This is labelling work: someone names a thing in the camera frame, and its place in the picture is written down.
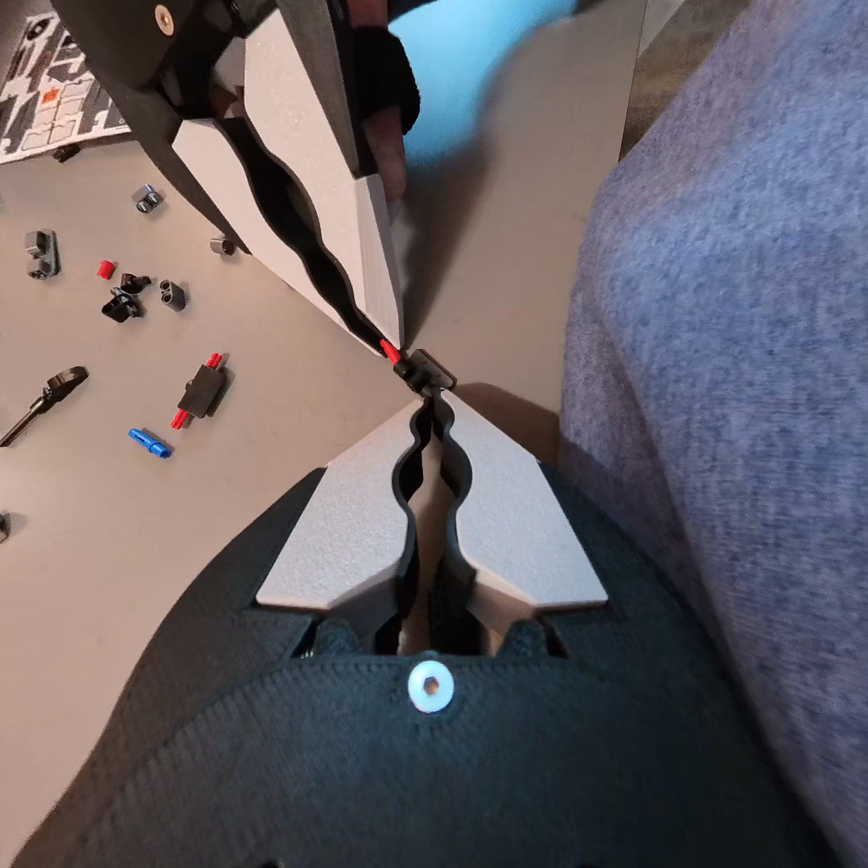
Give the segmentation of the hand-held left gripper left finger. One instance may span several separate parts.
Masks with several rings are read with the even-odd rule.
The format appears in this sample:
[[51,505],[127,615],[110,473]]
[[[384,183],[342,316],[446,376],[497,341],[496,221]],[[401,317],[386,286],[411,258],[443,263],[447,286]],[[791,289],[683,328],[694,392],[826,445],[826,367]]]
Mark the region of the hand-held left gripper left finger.
[[416,544],[400,474],[421,472],[427,401],[413,398],[334,458],[316,483],[256,602],[345,621],[389,621],[400,609]]

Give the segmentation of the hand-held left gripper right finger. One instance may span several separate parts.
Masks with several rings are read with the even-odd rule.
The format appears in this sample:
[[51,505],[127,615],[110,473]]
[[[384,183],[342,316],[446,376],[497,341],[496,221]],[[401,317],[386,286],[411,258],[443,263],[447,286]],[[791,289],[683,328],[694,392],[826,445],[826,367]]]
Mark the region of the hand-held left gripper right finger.
[[488,630],[608,604],[537,458],[456,395],[438,396],[442,474],[455,493],[443,552],[450,603]]

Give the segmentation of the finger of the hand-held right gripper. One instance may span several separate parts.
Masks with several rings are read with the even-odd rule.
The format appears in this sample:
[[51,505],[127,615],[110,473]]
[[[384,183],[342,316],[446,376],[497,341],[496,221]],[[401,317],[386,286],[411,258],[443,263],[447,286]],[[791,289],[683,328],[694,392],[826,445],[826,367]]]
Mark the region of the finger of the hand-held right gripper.
[[373,353],[383,353],[373,344],[373,328],[350,313],[340,269],[318,241],[307,196],[248,119],[184,121],[173,149],[255,259]]
[[382,179],[356,136],[328,7],[277,7],[245,38],[244,106],[262,144],[307,196],[350,313],[373,344],[405,341],[404,305]]

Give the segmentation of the black lego connector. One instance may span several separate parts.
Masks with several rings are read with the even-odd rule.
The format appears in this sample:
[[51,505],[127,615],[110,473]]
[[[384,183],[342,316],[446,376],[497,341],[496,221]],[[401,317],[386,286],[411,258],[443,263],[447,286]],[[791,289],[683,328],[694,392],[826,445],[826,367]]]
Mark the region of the black lego connector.
[[438,391],[451,391],[457,379],[421,348],[401,355],[393,363],[393,372],[418,395],[432,395]]

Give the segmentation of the lego sticker sheet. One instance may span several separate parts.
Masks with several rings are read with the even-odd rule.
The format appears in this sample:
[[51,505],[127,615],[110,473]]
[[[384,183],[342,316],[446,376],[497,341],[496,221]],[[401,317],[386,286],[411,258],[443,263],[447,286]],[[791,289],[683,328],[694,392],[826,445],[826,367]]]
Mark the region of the lego sticker sheet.
[[131,133],[57,13],[25,18],[3,79],[1,163]]

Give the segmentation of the black lego joint cluster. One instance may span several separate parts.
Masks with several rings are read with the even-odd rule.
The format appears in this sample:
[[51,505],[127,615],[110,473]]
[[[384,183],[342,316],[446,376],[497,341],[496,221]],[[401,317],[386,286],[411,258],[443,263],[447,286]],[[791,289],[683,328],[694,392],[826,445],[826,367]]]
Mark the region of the black lego joint cluster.
[[122,273],[119,285],[111,288],[111,297],[101,309],[103,317],[118,324],[145,317],[146,308],[139,296],[152,284],[147,275]]

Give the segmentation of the black lego block red pins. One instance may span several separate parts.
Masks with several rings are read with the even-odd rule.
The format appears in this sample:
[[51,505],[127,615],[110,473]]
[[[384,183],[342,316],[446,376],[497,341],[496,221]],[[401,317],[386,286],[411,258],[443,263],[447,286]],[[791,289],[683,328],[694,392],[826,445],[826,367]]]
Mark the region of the black lego block red pins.
[[171,429],[182,429],[192,418],[206,417],[225,384],[223,355],[213,353],[187,383],[170,424]]

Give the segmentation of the black lego axle with connector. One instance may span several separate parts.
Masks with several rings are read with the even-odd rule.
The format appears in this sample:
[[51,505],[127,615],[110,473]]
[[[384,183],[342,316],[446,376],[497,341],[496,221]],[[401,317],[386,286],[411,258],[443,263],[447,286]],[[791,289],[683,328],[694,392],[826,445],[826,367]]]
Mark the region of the black lego axle with connector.
[[40,396],[28,407],[27,412],[19,419],[8,432],[1,438],[1,447],[5,448],[26,429],[26,427],[39,415],[43,415],[53,406],[60,403],[71,392],[83,383],[90,373],[82,365],[74,366],[49,378],[42,388]]

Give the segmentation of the person's right hand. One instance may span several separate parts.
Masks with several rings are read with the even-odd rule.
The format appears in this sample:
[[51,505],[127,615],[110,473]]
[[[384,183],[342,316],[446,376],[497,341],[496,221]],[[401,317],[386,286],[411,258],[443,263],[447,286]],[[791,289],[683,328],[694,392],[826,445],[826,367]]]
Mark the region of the person's right hand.
[[404,138],[418,119],[418,85],[403,44],[388,29],[389,2],[348,1],[347,8],[353,29],[359,119],[385,201],[393,203],[406,194]]

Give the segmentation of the person's blue-grey clothed torso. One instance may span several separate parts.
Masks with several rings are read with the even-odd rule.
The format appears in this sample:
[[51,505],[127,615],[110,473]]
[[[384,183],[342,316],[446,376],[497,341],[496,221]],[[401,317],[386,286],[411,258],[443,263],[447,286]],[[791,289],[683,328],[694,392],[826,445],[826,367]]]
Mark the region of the person's blue-grey clothed torso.
[[599,188],[561,467],[866,866],[866,2],[752,2]]

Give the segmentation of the black grey lego bracket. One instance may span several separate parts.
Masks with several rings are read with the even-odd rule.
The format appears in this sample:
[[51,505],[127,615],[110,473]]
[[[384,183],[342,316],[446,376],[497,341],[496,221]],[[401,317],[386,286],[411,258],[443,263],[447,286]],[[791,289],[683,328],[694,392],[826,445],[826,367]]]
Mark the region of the black grey lego bracket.
[[37,230],[25,236],[25,249],[30,256],[27,274],[37,280],[59,275],[61,270],[57,234],[53,230]]

